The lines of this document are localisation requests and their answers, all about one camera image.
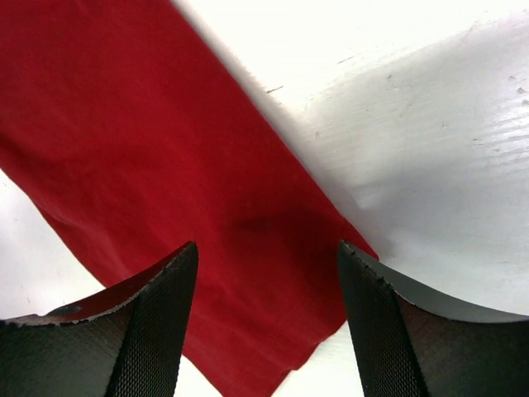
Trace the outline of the red t-shirt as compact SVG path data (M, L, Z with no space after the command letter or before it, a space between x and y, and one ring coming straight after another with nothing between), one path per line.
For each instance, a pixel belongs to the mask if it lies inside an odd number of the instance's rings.
M183 353L269 396L346 319L336 210L170 1L4 1L1 167L110 286L198 245Z

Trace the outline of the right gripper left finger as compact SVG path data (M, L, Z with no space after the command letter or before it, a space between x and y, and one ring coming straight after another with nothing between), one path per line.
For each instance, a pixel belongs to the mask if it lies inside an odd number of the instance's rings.
M46 315L1 321L3 396L172 396L198 274L188 242Z

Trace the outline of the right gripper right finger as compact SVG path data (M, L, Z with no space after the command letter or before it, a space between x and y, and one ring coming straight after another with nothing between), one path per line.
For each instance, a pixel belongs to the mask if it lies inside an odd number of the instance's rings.
M352 245L337 251L366 396L526 396L528 318L457 299Z

